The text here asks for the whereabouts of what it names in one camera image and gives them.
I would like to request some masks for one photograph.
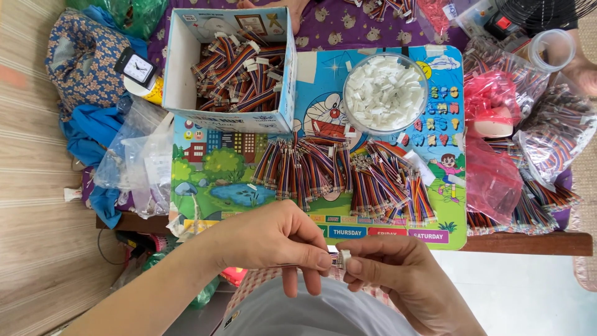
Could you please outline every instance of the cardboard box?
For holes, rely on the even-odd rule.
[[[214,40],[216,32],[236,35],[251,26],[267,42],[285,42],[284,79],[277,110],[270,112],[223,113],[197,111],[197,77],[190,68],[199,63],[202,45]],[[287,7],[247,10],[174,9],[168,40],[162,106],[195,124],[222,132],[288,134],[293,129],[297,56]]]

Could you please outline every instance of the children's learning mat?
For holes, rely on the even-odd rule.
[[[383,51],[402,53],[417,62],[429,83],[429,100],[424,113],[403,132],[367,136],[348,124],[342,91],[352,66]],[[368,234],[415,236],[439,250],[457,250],[466,243],[461,63],[462,55],[451,46],[298,53],[293,125],[298,138],[314,134],[343,138],[348,133],[351,157],[366,155],[372,141],[404,157],[418,168],[435,214],[425,222],[412,221],[401,212],[393,221],[376,221],[350,215],[355,193],[330,193],[311,201],[307,212],[329,245]],[[278,136],[218,132],[181,117],[175,118],[174,133],[171,218],[178,215],[184,227],[192,229],[195,219],[208,227],[276,200],[275,190],[251,182],[251,177]]]

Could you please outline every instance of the white tile floor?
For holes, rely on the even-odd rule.
[[[433,251],[489,336],[597,335],[597,293],[572,257]]]

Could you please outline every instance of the wire mesh fan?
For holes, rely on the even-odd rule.
[[[496,0],[512,23],[527,30],[553,29],[592,12],[597,0]]]

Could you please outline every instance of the fingernail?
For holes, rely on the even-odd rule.
[[[327,253],[320,254],[319,261],[317,262],[317,266],[319,266],[321,268],[330,268],[331,267],[330,255]]]
[[[360,261],[358,261],[354,258],[351,258],[351,259],[348,259],[348,262],[346,263],[346,268],[347,268],[348,273],[359,275],[363,268],[363,264],[361,264]]]

